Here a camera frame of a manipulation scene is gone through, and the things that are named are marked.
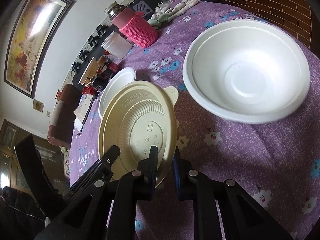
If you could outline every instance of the white wall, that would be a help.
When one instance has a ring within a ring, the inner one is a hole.
[[[112,2],[123,0],[75,0],[57,29],[45,55],[36,85],[35,99],[44,103],[43,113],[32,108],[33,100],[0,80],[2,117],[35,135],[46,138],[55,95],[85,41],[106,18],[104,10]],[[6,51],[14,22],[24,1],[15,10],[0,34],[0,77],[4,76]]]

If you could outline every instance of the table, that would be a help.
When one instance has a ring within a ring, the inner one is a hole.
[[[159,30],[152,46],[135,46],[119,65],[136,69],[137,80],[178,88],[175,113],[182,158],[210,179],[237,181],[294,239],[303,239],[320,215],[319,59],[297,41],[309,63],[310,90],[294,114],[273,123],[249,125],[219,118],[199,106],[183,83],[182,65],[191,42],[206,28],[237,18],[265,21],[230,5],[201,2]],[[98,159],[99,100],[82,135],[74,132],[71,184]],[[194,239],[192,202],[177,200],[172,170],[151,202],[138,202],[135,228],[140,240]]]

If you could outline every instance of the bowl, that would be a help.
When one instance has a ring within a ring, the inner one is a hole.
[[[104,91],[102,92],[99,102],[99,116],[102,119],[102,115],[110,103],[111,99],[126,85],[136,80],[136,71],[127,67],[120,70],[108,83]]]
[[[174,104],[175,87],[160,88],[146,81],[131,82],[108,104],[101,119],[98,151],[102,157],[117,145],[121,154],[111,166],[113,178],[137,169],[140,160],[149,156],[150,147],[158,147],[156,186],[168,173],[177,141]]]
[[[293,113],[310,85],[299,45],[275,26],[246,19],[201,33],[188,49],[182,73],[199,105],[224,119],[250,124]]]

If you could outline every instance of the plastic cup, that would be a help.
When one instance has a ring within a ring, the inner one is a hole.
[[[112,32],[101,46],[119,59],[124,58],[132,48],[132,44],[127,42],[116,32]]]

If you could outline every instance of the pink knitted bottle sleeve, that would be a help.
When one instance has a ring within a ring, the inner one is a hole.
[[[136,12],[134,17],[120,31],[141,48],[147,48],[153,44],[158,33],[141,17],[141,12]]]

